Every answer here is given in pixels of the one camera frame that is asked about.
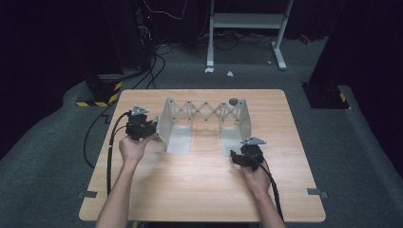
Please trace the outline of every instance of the wooden table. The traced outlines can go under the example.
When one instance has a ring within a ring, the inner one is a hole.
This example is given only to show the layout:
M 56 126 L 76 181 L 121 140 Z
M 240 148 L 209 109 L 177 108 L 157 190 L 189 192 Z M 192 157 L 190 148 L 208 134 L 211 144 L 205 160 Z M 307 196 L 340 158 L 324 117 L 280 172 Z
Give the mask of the wooden table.
M 109 136 L 117 118 L 139 105 L 149 109 L 148 120 L 161 115 L 167 97 L 177 104 L 192 101 L 218 105 L 230 98 L 245 99 L 252 122 L 252 136 L 267 141 L 261 145 L 264 157 L 278 184 L 285 221 L 325 220 L 321 199 L 308 195 L 317 188 L 306 160 L 285 94 L 276 89 L 220 90 L 126 90 L 123 91 L 106 135 L 80 218 L 96 220 L 106 200 L 106 157 Z M 120 125 L 125 125 L 123 118 Z M 187 155 L 165 153 L 164 143 L 150 142 L 140 162 L 131 188 L 130 220 L 139 221 L 259 221 L 252 196 L 240 168 L 221 154 L 218 121 L 195 120 Z M 122 157 L 118 140 L 113 146 L 112 182 L 119 174 Z

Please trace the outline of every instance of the stand base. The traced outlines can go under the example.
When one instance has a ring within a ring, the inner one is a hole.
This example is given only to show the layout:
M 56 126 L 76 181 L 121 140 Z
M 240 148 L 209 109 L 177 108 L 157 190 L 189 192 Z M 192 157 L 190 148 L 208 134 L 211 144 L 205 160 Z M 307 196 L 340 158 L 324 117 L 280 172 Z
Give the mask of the stand base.
M 119 83 L 104 83 L 107 90 L 107 96 L 105 99 L 98 99 L 90 91 L 88 86 L 84 86 L 83 90 L 77 97 L 76 104 L 78 106 L 109 106 L 112 105 L 118 98 L 119 89 L 122 86 L 122 82 Z
M 302 84 L 311 108 L 348 109 L 346 97 L 337 86 Z

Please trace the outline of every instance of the dark background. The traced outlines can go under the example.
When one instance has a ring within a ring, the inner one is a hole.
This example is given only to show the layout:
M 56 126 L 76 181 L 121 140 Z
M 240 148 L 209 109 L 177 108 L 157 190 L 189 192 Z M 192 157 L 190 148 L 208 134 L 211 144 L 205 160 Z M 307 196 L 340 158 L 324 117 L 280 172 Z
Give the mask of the dark background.
M 217 11 L 282 12 L 286 1 L 217 2 Z M 319 75 L 318 82 L 352 88 L 379 143 L 402 174 L 401 1 L 347 1 L 340 14 L 344 2 L 295 1 L 285 37 L 297 39 L 305 34 L 315 40 L 330 35 L 327 51 L 319 60 L 327 65 L 317 66 L 326 66 L 327 73 Z M 199 33 L 206 1 L 189 4 L 198 15 Z M 73 9 L 78 11 L 71 15 L 83 25 L 93 20 L 92 26 L 78 28 L 91 70 L 97 74 L 119 70 L 111 54 L 115 51 L 113 38 L 101 0 L 86 1 L 84 7 Z M 84 80 L 67 48 L 64 13 L 62 1 L 16 0 L 0 5 L 2 158 L 34 124 L 61 107 L 69 88 Z

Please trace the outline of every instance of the gray metal part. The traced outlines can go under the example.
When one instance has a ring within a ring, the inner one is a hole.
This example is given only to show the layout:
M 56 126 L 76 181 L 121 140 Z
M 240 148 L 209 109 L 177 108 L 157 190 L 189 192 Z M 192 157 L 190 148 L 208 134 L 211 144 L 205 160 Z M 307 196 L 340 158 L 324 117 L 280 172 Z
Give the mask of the gray metal part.
M 221 153 L 224 156 L 229 156 L 231 150 L 240 154 L 240 142 L 251 137 L 251 120 L 245 100 L 239 100 L 235 106 L 221 103 L 214 108 L 208 102 L 199 107 L 195 107 L 190 101 L 179 106 L 173 98 L 167 98 L 163 114 L 157 124 L 157 134 L 165 142 L 167 153 L 189 153 L 192 119 L 195 116 L 200 116 L 206 121 L 213 116 L 219 118 Z M 187 124 L 178 124 L 180 119 Z

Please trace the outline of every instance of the warning stripe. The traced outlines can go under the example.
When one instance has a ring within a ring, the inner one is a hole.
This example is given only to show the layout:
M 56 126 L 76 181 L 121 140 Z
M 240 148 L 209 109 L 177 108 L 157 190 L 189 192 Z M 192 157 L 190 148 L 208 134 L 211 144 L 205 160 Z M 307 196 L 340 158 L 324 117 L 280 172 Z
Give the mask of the warning stripe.
M 76 102 L 78 106 L 108 106 L 112 105 L 115 103 L 115 101 L 118 99 L 119 95 L 119 89 L 122 87 L 122 82 L 119 82 L 118 84 L 115 85 L 115 88 L 113 90 L 113 95 L 109 98 L 107 102 L 105 101 L 91 101 L 91 102 Z

